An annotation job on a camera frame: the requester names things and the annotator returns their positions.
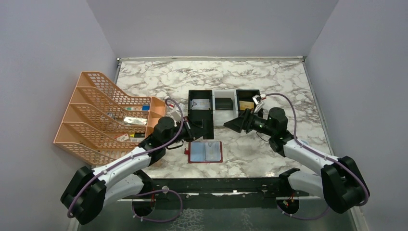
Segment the red card holder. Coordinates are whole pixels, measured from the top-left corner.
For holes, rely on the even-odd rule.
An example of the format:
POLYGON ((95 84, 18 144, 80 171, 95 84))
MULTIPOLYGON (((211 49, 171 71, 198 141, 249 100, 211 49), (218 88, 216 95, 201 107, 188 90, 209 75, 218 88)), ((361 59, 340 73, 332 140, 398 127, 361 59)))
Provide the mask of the red card holder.
POLYGON ((184 150, 188 156, 188 163, 222 163, 223 149, 220 141, 193 141, 189 142, 184 150))

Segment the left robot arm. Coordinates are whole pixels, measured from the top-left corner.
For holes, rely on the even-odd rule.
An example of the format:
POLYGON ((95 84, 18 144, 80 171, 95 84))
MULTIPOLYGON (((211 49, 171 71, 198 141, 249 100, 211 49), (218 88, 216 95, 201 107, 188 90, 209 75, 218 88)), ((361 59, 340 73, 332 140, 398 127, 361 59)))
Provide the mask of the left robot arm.
POLYGON ((160 160, 168 146, 212 134, 206 121, 195 123, 187 116, 178 122, 167 116, 160 118, 153 132, 130 153, 95 169, 84 166, 76 171, 60 199, 67 216, 80 224, 89 223, 110 202, 140 193, 147 181, 137 172, 160 160))

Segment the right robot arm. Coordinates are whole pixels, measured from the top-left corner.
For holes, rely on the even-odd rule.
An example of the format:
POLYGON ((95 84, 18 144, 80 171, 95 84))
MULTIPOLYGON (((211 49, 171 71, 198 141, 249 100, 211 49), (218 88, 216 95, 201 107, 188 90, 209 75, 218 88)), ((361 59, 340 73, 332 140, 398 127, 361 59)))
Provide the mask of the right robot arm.
POLYGON ((322 153, 298 140, 287 129, 287 125, 286 113, 278 107, 270 109, 266 119, 247 109, 239 117, 224 123, 226 128, 238 133, 254 130, 268 135, 269 145, 274 152, 313 171, 313 174, 307 174, 291 170, 283 174, 285 183, 293 190, 323 198, 339 214, 367 202, 369 190, 351 157, 338 158, 322 153))

